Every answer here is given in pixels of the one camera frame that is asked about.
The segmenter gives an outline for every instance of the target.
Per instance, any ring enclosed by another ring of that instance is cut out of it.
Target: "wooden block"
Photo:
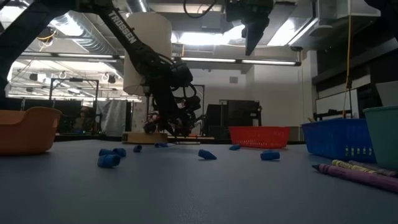
[[[167,134],[165,133],[123,133],[123,143],[131,144],[155,144],[157,142],[167,143]]]

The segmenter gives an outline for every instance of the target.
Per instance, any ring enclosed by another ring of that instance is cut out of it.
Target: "yellow crayon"
[[[370,174],[377,174],[377,171],[375,171],[375,170],[370,170],[370,169],[367,169],[367,168],[361,167],[361,166],[351,165],[351,164],[349,164],[347,162],[343,162],[343,161],[339,161],[339,160],[334,160],[331,163],[334,166],[338,166],[338,167],[342,167],[342,168],[346,168],[346,169],[357,170],[357,171],[361,171],[361,172],[367,172],[367,173],[370,173]]]

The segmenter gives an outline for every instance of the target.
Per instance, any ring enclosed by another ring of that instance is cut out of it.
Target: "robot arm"
[[[99,15],[120,41],[137,72],[145,77],[145,85],[149,86],[155,99],[160,115],[160,119],[156,121],[159,128],[167,129],[171,134],[174,130],[170,128],[170,123],[176,124],[181,129],[188,129],[183,124],[189,123],[190,116],[186,108],[178,108],[170,87],[189,86],[193,79],[192,74],[184,63],[174,63],[143,43],[113,6],[112,0],[34,1],[0,35],[0,87],[7,84],[8,71],[18,56],[52,19],[70,10]]]

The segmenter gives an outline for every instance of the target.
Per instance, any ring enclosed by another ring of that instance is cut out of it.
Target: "teal bin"
[[[377,164],[398,170],[398,106],[364,110]]]

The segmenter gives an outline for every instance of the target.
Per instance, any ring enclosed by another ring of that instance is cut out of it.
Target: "crayon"
[[[352,165],[357,165],[357,166],[365,167],[365,168],[368,168],[371,170],[375,170],[375,171],[377,171],[378,174],[381,174],[381,175],[386,175],[388,177],[398,177],[398,173],[391,171],[391,170],[380,169],[378,167],[375,167],[375,166],[372,166],[369,164],[364,164],[362,162],[356,162],[356,161],[348,161],[348,162]]]
[[[320,164],[312,166],[322,174],[328,174],[334,177],[350,180],[353,182],[370,185],[391,192],[398,193],[398,179],[386,177],[383,175],[370,174],[357,170],[349,170],[342,167]]]
[[[371,169],[367,169],[365,167],[361,167],[361,166],[357,166],[357,165],[351,165],[347,162],[343,162],[343,161],[339,161],[339,160],[334,160],[333,162],[331,162],[334,166],[338,166],[338,167],[342,167],[342,168],[346,168],[346,169],[352,169],[352,170],[358,170],[361,172],[368,172],[370,174],[377,174],[376,171],[371,170]]]

